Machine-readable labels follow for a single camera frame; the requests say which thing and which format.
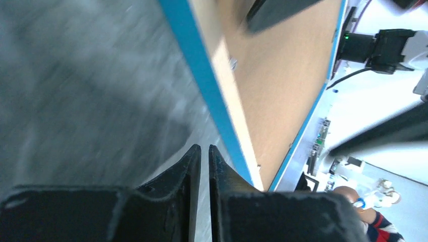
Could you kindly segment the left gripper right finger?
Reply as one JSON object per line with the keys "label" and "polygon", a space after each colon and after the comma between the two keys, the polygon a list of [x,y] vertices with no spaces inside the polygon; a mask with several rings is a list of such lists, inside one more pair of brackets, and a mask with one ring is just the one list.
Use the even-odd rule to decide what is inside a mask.
{"label": "left gripper right finger", "polygon": [[335,193],[262,192],[210,145],[213,241],[367,241],[345,197]]}

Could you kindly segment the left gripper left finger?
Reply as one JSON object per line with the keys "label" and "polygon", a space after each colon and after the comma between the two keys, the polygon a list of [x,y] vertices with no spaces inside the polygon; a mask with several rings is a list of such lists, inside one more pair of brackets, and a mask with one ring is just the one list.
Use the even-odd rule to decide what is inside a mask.
{"label": "left gripper left finger", "polygon": [[194,241],[201,148],[133,189],[17,186],[1,199],[1,241]]}

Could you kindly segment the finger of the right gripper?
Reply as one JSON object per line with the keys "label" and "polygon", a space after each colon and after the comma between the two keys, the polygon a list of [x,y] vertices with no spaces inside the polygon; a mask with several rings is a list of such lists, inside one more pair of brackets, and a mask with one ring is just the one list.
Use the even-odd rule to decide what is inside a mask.
{"label": "finger of the right gripper", "polygon": [[424,102],[379,123],[332,148],[332,157],[393,143],[427,141],[427,103]]}
{"label": "finger of the right gripper", "polygon": [[249,33],[262,32],[317,4],[319,0],[259,0],[245,17]]}

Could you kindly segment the blue picture frame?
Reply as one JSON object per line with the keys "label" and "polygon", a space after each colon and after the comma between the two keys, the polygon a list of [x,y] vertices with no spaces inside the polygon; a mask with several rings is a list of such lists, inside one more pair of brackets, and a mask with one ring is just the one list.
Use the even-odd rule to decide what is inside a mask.
{"label": "blue picture frame", "polygon": [[[253,185],[250,181],[249,172],[245,170],[244,156],[239,150],[238,140],[233,134],[232,124],[230,121],[227,121],[226,105],[221,101],[219,87],[214,83],[215,76],[213,68],[208,62],[207,50],[199,34],[199,28],[194,15],[190,9],[190,1],[161,1],[160,5],[185,57],[187,65],[190,68],[190,72],[197,83],[199,91],[208,106],[210,114],[224,141],[226,149],[231,156],[236,170],[247,182]],[[331,76],[332,66],[336,55],[338,34],[341,33],[341,27],[344,21],[345,9],[346,6],[343,10],[340,29],[334,39],[335,49],[334,54],[331,56],[329,78]],[[317,122],[320,119],[320,115],[318,114],[319,102],[322,98],[328,79],[324,84],[323,90],[316,98],[313,107],[310,109],[303,127],[298,132],[296,141],[292,144],[292,151],[287,153],[279,171],[274,177],[273,183],[266,191],[275,190],[279,185],[280,180],[284,177],[289,179],[288,189],[290,190],[294,188],[299,180],[308,150],[311,148],[311,145],[317,136]]]}

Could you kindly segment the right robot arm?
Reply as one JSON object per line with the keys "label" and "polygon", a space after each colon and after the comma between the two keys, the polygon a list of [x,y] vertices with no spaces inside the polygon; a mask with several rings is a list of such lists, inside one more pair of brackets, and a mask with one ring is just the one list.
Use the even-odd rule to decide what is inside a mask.
{"label": "right robot arm", "polygon": [[[315,1],[255,1],[245,20],[251,33],[264,31],[315,4]],[[348,74],[331,88],[359,73],[373,71],[391,75],[396,71],[427,71],[427,31],[384,29],[375,35],[351,33],[342,27],[338,34],[336,61],[363,63],[361,70]],[[427,141],[427,77],[420,79],[413,93],[424,101],[372,128],[349,138],[329,151],[337,157],[392,143]]]}

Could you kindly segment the operator hand in background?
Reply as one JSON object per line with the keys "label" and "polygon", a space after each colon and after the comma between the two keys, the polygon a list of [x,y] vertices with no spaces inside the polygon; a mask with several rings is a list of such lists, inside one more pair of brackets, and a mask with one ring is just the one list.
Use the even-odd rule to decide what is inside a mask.
{"label": "operator hand in background", "polygon": [[[359,198],[359,194],[357,193],[356,190],[346,186],[337,187],[333,190],[333,192],[345,196],[349,200],[349,202],[352,204],[355,203]],[[360,220],[362,222],[365,222],[367,224],[372,224],[375,221],[377,212],[373,208],[369,208],[366,210],[360,209],[360,208],[354,208],[354,209],[359,214]]]}

